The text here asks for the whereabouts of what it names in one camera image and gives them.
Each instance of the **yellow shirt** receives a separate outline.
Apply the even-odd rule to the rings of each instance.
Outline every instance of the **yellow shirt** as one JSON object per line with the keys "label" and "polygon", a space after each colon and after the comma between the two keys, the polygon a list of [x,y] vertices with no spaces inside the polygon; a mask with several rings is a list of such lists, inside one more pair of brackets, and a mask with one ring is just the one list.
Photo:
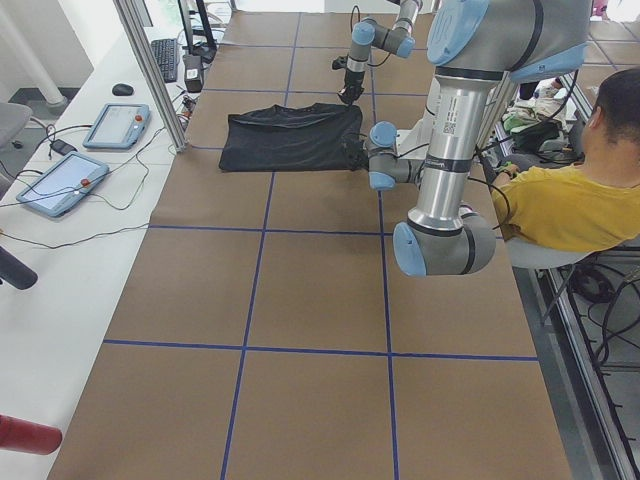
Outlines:
{"label": "yellow shirt", "polygon": [[[640,234],[640,187],[607,187],[568,166],[532,167],[500,188],[511,206],[505,240],[517,236],[556,250],[593,252]],[[493,189],[491,196],[502,222],[504,198]]]}

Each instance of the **black cylinder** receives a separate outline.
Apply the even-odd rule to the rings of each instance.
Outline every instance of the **black cylinder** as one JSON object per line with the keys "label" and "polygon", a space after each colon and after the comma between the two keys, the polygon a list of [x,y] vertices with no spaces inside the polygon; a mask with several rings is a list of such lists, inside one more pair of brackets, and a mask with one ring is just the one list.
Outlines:
{"label": "black cylinder", "polygon": [[36,283],[38,275],[4,248],[0,247],[0,280],[6,281],[18,290],[26,290]]}

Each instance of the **folded black garment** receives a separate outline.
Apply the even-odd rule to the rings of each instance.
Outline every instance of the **folded black garment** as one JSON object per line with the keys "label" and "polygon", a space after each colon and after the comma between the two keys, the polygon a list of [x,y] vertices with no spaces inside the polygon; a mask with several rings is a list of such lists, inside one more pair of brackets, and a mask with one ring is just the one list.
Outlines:
{"label": "folded black garment", "polygon": [[366,163],[357,105],[274,105],[229,115],[220,168],[235,172],[356,170]]}

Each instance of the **black hair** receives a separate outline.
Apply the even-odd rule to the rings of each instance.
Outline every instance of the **black hair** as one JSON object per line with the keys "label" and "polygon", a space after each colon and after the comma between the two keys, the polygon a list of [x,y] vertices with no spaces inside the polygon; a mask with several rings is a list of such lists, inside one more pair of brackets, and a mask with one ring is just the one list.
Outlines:
{"label": "black hair", "polygon": [[640,145],[640,67],[614,73],[600,85],[594,109],[604,112],[611,143],[623,138]]}

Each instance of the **man's ear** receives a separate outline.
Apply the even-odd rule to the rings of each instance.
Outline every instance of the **man's ear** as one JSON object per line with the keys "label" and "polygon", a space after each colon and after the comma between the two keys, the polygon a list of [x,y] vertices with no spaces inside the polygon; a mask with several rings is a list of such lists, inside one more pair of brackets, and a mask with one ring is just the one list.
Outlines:
{"label": "man's ear", "polygon": [[591,114],[589,121],[587,122],[587,127],[598,128],[604,120],[604,112],[602,111],[602,107],[598,106]]}

